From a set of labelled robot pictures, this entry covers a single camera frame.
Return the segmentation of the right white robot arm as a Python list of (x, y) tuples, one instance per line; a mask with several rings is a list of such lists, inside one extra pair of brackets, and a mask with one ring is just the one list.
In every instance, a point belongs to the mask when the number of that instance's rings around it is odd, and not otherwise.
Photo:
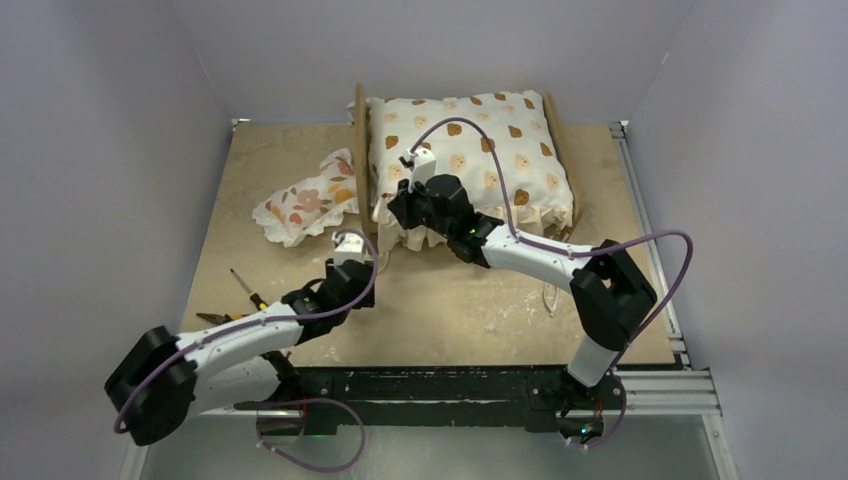
[(600, 380), (657, 301), (650, 282), (617, 242), (563, 244), (513, 231), (475, 211), (453, 175), (436, 175), (426, 183), (399, 181), (388, 209), (403, 228), (425, 227), (442, 236), (465, 263), (521, 273), (571, 294), (585, 333), (561, 381), (563, 397), (573, 406), (584, 407), (599, 396)]

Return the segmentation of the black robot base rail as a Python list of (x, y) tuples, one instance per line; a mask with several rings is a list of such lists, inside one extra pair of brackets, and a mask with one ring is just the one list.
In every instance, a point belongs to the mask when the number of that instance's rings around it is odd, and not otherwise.
[(562, 365), (441, 367), (300, 367), (266, 400), (238, 410), (290, 410), (308, 435), (367, 426), (522, 428), (599, 437), (623, 406), (624, 387), (610, 373), (595, 387)]

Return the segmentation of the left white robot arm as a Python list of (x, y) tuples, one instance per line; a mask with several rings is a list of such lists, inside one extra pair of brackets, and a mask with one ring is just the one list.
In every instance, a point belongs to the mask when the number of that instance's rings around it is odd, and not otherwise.
[(156, 443), (188, 418), (242, 402), (284, 409), (298, 382), (285, 349), (330, 333), (353, 309), (374, 304), (373, 262), (326, 263), (317, 289), (304, 285), (267, 308), (206, 330), (143, 333), (104, 384), (113, 429), (136, 445)]

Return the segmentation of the floral print small pillow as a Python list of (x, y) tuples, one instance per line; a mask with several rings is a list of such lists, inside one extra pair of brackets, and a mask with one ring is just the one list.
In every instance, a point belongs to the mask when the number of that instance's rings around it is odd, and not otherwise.
[(252, 211), (252, 219), (271, 243), (286, 248), (321, 235), (359, 212), (353, 158), (349, 149), (328, 155), (316, 174), (271, 194)]

